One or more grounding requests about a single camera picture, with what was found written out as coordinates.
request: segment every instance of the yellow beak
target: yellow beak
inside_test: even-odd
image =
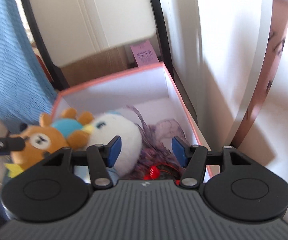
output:
[[[90,125],[90,124],[86,124],[82,128],[82,131],[87,132],[88,134],[92,134],[93,131],[94,131],[94,127],[92,125]]]

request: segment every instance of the purple feather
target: purple feather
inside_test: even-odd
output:
[[[130,174],[123,179],[143,179],[148,174],[149,168],[160,163],[167,163],[183,174],[184,169],[178,163],[175,155],[171,153],[162,143],[163,139],[179,136],[187,144],[184,132],[175,119],[166,119],[156,125],[147,125],[140,112],[134,106],[127,106],[139,117],[142,127],[139,127],[142,135],[143,146],[140,157]]]

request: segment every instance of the brown teddy bear plush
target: brown teddy bear plush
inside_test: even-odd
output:
[[[15,166],[6,165],[14,175],[30,168],[63,147],[77,150],[86,146],[89,133],[83,131],[82,128],[93,120],[93,115],[83,112],[76,119],[76,110],[69,108],[64,110],[60,117],[52,122],[49,114],[42,113],[39,120],[40,126],[28,126],[21,134],[12,135],[12,137],[20,136],[25,140],[25,148],[22,151],[11,152]]]

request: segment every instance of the black frame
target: black frame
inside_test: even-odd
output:
[[[42,56],[42,59],[45,63],[47,70],[49,71],[53,79],[52,86],[57,90],[64,90],[66,88],[69,88],[68,82],[66,78],[64,77],[64,74],[62,73],[60,68],[54,65],[54,63],[51,60],[50,54],[48,53],[46,49],[46,46],[44,44],[43,38],[41,36],[41,33],[38,29],[38,26],[34,17],[30,1],[29,0],[21,0],[21,1],[22,1],[25,15],[26,15],[26,19],[31,29],[32,35],[34,37],[36,46]]]
[[[36,46],[42,56],[42,59],[45,63],[46,68],[48,69],[53,79],[52,86],[58,90],[64,90],[68,88],[69,85],[65,76],[62,73],[62,70],[52,62],[52,59],[47,51],[47,48],[44,44],[41,33],[38,29],[30,1],[29,0],[21,0],[21,1],[22,1],[23,9],[24,9],[27,21],[28,21],[28,25],[31,29]],[[164,61],[165,66],[167,70],[169,71],[172,79],[174,79],[174,68],[172,64],[171,51],[170,51],[170,46],[168,42],[168,36],[167,36],[166,26],[164,22],[164,15],[163,15],[162,7],[161,7],[161,2],[160,0],[151,0],[151,4],[153,8],[153,13],[155,16],[157,33],[158,33],[159,41],[160,41],[162,60]]]

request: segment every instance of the white box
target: white box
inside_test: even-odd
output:
[[[201,145],[194,121],[164,63],[125,70],[61,91],[52,117],[55,120],[62,110],[74,107],[78,114],[89,111],[95,117],[107,111],[118,111],[141,125],[137,115],[126,108],[129,105],[139,110],[146,124],[154,125],[161,120],[174,118],[188,142]],[[172,151],[171,139],[164,145]],[[209,175],[211,171],[208,168],[206,180]]]

